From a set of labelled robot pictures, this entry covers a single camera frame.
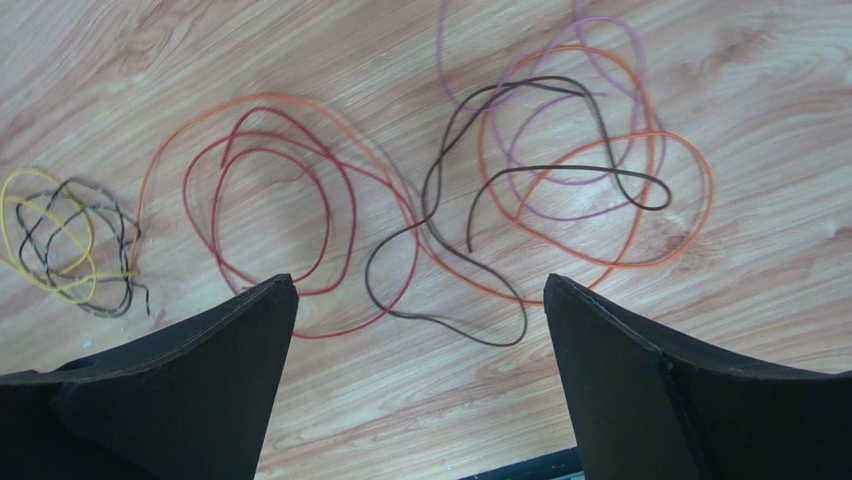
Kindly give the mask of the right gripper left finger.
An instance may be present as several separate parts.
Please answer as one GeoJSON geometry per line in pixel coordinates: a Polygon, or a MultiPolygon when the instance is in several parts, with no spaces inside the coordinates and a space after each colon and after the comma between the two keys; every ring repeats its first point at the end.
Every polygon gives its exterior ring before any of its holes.
{"type": "Polygon", "coordinates": [[[5,479],[251,479],[299,297],[274,276],[49,372],[1,379],[5,479]]]}

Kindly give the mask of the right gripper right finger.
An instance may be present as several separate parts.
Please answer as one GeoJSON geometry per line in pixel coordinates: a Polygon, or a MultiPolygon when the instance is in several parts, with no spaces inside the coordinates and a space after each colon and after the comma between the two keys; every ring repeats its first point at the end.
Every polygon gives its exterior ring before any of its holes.
{"type": "Polygon", "coordinates": [[[589,479],[847,479],[851,376],[741,355],[553,274],[544,309],[589,479]]]}

